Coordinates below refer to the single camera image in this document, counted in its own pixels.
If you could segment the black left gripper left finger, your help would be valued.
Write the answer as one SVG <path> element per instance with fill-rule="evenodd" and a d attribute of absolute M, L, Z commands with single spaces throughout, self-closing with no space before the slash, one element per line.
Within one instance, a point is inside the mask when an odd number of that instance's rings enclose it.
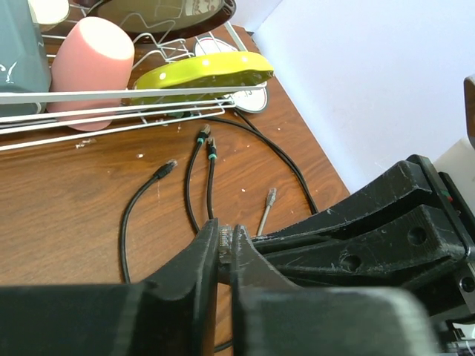
<path fill-rule="evenodd" d="M 138 283 L 4 286 L 3 355 L 211 355 L 218 221 Z"/>

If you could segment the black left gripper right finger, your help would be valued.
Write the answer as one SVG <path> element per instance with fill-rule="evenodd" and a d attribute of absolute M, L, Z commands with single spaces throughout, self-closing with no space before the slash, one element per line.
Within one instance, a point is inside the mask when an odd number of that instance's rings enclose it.
<path fill-rule="evenodd" d="M 438 355 L 421 303 L 402 289 L 303 288 L 253 246 L 243 225 L 230 268 L 235 355 Z"/>

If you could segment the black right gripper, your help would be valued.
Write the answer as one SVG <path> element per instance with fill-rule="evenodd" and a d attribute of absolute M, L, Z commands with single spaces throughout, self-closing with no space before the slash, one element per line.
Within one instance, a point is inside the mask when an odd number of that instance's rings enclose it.
<path fill-rule="evenodd" d="M 397 162 L 345 200 L 253 243 L 300 286 L 399 287 L 437 320 L 474 315 L 474 216 L 424 156 Z"/>

